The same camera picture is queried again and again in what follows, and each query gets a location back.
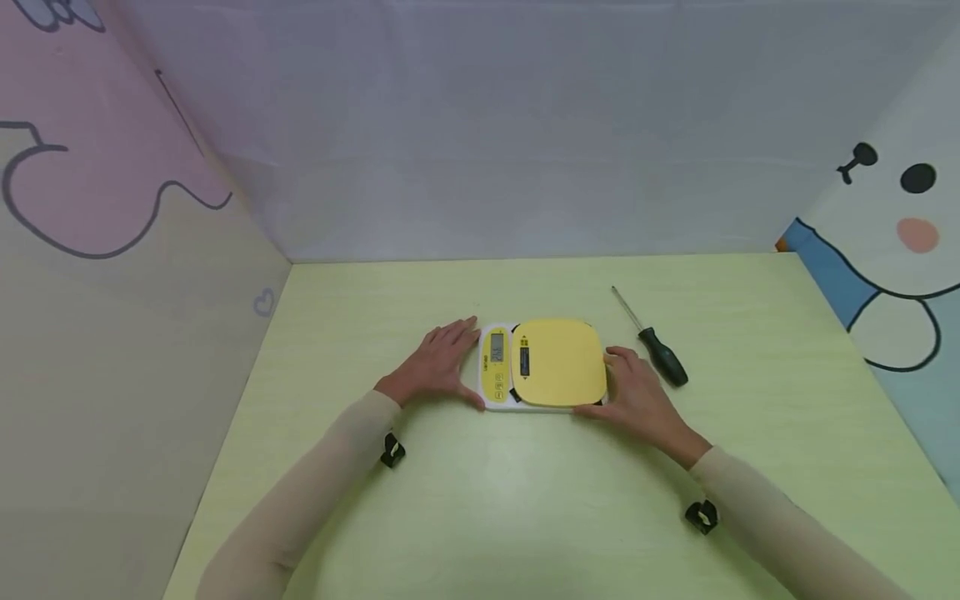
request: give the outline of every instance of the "arm sleeve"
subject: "arm sleeve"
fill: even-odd
[[[399,412],[379,392],[351,404],[233,530],[207,565],[197,600],[280,600],[340,496],[383,453]]]
[[[714,447],[690,474],[747,553],[798,600],[910,596],[749,465]]]

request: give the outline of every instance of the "light green table surface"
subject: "light green table surface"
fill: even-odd
[[[918,597],[960,597],[960,512],[800,260],[751,254],[294,267],[165,598],[193,597],[229,531],[424,331],[568,317],[638,348],[611,284],[683,358],[671,395],[691,424]],[[787,597],[722,526],[682,520],[700,498],[685,473],[595,423],[448,402],[397,432],[406,459],[343,501],[287,598]]]

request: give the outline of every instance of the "hand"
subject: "hand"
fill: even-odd
[[[613,377],[612,400],[604,406],[576,406],[573,414],[612,423],[682,467],[692,468],[710,450],[710,443],[686,425],[650,363],[628,348],[613,346],[607,352],[604,361]]]
[[[483,398],[460,382],[460,364],[480,339],[474,329],[477,318],[434,327],[403,364],[373,387],[389,396],[400,408],[422,396],[456,396],[485,410]]]

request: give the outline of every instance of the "pink cheek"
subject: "pink cheek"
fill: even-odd
[[[908,217],[897,222],[897,236],[911,252],[924,254],[940,243],[940,231],[926,219]]]

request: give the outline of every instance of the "screwdriver handle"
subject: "screwdriver handle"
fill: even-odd
[[[670,382],[670,385],[679,388],[689,381],[689,377],[686,376],[686,371],[684,370],[684,365],[680,363],[680,359],[673,353],[670,346],[660,341],[653,327],[647,327],[641,330],[637,337],[640,339],[640,342],[643,342],[643,345],[647,347],[647,351],[650,352],[650,362],[652,362],[654,367],[657,368],[657,371]]]

